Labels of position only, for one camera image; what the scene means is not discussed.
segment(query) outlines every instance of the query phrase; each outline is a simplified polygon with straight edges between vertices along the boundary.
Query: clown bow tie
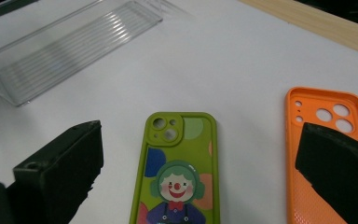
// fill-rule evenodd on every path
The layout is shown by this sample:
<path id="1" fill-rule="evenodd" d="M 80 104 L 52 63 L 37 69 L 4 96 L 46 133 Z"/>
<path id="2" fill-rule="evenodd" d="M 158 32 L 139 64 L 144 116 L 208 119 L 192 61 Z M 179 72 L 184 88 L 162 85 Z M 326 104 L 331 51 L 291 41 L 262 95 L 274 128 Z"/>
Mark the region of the clown bow tie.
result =
<path id="1" fill-rule="evenodd" d="M 177 209 L 179 211 L 183 210 L 183 202 L 170 202 L 169 203 L 170 210 Z"/>

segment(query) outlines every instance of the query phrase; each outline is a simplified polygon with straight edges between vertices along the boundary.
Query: phone case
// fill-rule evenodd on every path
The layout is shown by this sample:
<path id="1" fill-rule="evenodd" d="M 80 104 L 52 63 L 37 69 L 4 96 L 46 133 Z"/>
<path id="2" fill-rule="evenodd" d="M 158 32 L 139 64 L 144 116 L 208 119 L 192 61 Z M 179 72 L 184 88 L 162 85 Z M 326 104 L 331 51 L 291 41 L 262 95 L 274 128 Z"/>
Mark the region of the phone case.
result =
<path id="1" fill-rule="evenodd" d="M 295 168 L 304 122 L 338 130 L 358 141 L 358 96 L 303 87 L 292 88 L 286 95 L 288 223 L 346 223 Z"/>
<path id="2" fill-rule="evenodd" d="M 220 223 L 216 123 L 158 112 L 145 125 L 130 224 Z"/>

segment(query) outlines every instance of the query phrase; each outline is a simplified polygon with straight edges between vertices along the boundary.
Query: cartoon character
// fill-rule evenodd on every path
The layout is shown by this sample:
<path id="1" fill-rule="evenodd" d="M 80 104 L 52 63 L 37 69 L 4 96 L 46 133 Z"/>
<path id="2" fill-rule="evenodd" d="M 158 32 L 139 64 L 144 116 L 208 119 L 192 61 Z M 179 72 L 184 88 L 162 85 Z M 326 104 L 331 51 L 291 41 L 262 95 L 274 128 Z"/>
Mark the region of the cartoon character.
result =
<path id="1" fill-rule="evenodd" d="M 205 216 L 191 202 L 202 198 L 205 187 L 194 167 L 184 161 L 171 161 L 163 165 L 151 193 L 164 202 L 147 214 L 148 224 L 204 224 Z"/>

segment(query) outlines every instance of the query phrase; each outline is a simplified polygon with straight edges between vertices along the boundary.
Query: clown face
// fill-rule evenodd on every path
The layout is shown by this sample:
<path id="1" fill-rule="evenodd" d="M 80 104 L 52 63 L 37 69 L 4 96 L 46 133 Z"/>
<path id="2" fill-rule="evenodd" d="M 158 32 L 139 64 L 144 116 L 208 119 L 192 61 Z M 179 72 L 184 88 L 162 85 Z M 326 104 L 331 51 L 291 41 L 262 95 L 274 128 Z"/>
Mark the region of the clown face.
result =
<path id="1" fill-rule="evenodd" d="M 193 181 L 183 175 L 171 174 L 162 180 L 160 194 L 168 201 L 186 202 L 194 195 Z"/>

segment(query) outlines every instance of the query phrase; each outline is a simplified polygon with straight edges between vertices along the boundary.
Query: green phone case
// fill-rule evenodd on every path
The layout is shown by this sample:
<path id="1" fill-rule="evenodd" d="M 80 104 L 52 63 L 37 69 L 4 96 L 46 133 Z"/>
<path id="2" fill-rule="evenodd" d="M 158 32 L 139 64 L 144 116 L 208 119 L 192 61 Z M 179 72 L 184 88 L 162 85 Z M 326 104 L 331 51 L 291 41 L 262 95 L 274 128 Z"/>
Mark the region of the green phone case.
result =
<path id="1" fill-rule="evenodd" d="M 220 223 L 216 122 L 158 112 L 145 125 L 130 224 Z"/>

